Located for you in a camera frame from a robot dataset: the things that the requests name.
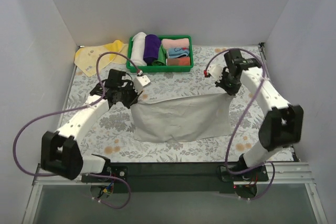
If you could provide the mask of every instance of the glass panel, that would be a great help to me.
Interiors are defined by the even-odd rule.
[[[261,191],[266,185],[259,185]],[[134,193],[122,210],[83,194],[90,186],[43,186],[34,223],[316,223],[305,185],[273,185],[252,202],[218,197],[212,192]],[[114,194],[122,204],[126,194]]]

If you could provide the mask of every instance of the rolled towel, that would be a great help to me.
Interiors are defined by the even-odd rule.
[[[161,41],[158,36],[154,34],[148,34],[145,38],[145,50],[143,52],[143,60],[148,64],[152,64],[153,61],[159,57],[159,49]]]
[[[152,66],[165,66],[166,65],[166,49],[162,47],[159,48],[159,56],[158,59],[153,61]]]
[[[145,38],[146,34],[140,32],[133,37],[133,47],[132,47],[132,54],[131,60],[137,66],[147,66],[146,62],[143,60],[143,53],[145,50]]]
[[[189,39],[163,39],[162,45],[164,49],[176,48],[176,47],[189,47]]]
[[[189,47],[170,48],[167,50],[167,58],[175,59],[187,57],[190,53]]]
[[[190,57],[166,59],[167,66],[190,66]]]

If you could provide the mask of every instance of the yellow cloth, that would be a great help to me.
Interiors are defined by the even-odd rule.
[[[120,40],[113,43],[97,47],[83,47],[75,54],[75,65],[88,77],[96,74],[96,63],[99,55],[104,52],[114,51],[120,52],[127,56],[128,44],[123,44]],[[109,63],[125,64],[126,59],[119,55],[106,55],[99,61],[99,71],[106,67]]]

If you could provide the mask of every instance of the blue folded cloth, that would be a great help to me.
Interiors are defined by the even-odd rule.
[[[189,53],[190,53],[190,50],[188,47],[169,48],[167,50],[167,58],[176,59],[176,58],[187,57]]]

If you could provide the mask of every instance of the gray cloth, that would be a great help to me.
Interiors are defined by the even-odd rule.
[[[205,94],[154,103],[139,101],[131,107],[134,139],[151,143],[191,142],[230,135],[227,93]]]

